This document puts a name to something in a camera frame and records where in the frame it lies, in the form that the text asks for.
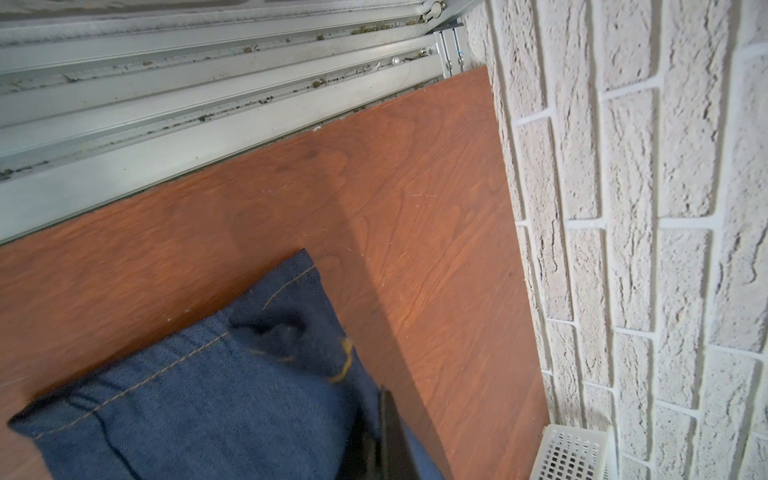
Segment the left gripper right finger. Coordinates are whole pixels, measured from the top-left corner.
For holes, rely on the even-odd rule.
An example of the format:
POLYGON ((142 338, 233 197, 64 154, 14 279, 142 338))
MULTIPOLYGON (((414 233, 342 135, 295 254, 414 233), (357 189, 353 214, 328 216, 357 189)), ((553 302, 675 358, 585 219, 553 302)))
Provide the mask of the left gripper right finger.
POLYGON ((379 396, 379 467, 382 479, 418 480, 416 462, 392 393, 383 388, 379 396))

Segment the blue denim jeans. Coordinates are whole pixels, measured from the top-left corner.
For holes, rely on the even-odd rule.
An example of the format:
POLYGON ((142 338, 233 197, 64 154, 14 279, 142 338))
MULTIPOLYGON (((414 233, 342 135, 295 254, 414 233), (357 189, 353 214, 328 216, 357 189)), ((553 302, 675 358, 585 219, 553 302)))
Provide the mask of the blue denim jeans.
MULTIPOLYGON (((8 425, 56 479, 335 479, 358 413, 379 466, 383 388, 300 251, 229 306, 39 398, 8 425)), ((439 478, 402 422, 419 479, 439 478)))

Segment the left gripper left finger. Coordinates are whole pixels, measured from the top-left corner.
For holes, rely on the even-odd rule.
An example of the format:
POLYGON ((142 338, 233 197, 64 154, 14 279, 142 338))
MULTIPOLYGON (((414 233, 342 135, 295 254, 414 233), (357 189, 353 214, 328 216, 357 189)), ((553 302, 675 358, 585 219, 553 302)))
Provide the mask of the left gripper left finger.
POLYGON ((336 480, 377 480, 378 443, 362 413, 355 417, 336 480))

